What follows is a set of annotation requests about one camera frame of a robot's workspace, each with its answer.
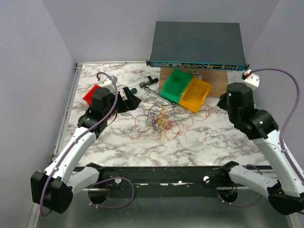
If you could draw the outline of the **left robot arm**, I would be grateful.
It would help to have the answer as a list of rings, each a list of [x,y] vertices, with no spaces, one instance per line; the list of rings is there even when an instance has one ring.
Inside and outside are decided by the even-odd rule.
[[[36,171],[31,176],[32,200],[40,205],[42,216],[46,215],[44,208],[62,214],[78,191],[91,184],[96,188],[104,185],[105,175],[93,167],[85,169],[82,172],[84,179],[77,177],[76,183],[72,183],[71,175],[86,150],[108,126],[108,118],[114,114],[133,111],[139,106],[140,98],[132,94],[128,87],[124,87],[123,91],[126,99],[121,97],[114,86],[93,86],[83,97],[89,108],[78,119],[69,143],[47,168],[42,172]]]

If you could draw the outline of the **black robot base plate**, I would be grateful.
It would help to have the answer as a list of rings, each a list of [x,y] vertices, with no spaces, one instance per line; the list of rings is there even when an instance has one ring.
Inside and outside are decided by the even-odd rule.
[[[267,197],[267,189],[276,184],[276,179],[235,162],[222,167],[101,167],[90,163],[77,168],[69,180],[74,194],[88,188],[94,203],[106,198],[213,198],[222,190],[240,186]]]

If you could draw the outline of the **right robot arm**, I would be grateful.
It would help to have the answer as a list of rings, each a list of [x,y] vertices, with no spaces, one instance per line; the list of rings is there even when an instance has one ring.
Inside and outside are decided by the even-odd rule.
[[[264,154],[277,179],[272,179],[230,161],[219,169],[224,186],[241,184],[263,197],[283,215],[304,211],[304,171],[284,141],[272,115],[254,107],[253,90],[244,83],[232,83],[220,96],[218,107],[227,111],[234,127],[244,133]]]

